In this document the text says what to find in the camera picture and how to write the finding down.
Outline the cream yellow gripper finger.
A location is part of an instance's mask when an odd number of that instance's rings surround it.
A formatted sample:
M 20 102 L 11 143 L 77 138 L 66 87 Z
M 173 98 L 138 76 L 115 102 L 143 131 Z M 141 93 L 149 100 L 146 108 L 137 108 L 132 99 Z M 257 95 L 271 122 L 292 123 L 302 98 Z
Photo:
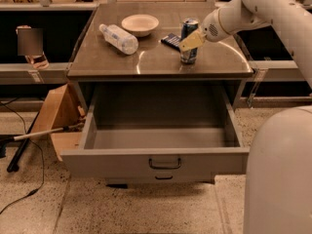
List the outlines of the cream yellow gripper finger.
M 182 52 L 190 51 L 201 47 L 206 40 L 206 34 L 202 29 L 196 29 L 179 43 L 179 49 Z

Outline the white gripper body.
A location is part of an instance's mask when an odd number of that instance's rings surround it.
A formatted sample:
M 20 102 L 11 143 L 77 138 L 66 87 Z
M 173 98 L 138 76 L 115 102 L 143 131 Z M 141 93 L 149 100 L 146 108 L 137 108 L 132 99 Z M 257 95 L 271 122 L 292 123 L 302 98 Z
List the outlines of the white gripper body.
M 227 38 L 230 33 L 225 28 L 226 13 L 224 9 L 216 9 L 208 14 L 202 22 L 202 30 L 210 42 L 218 42 Z

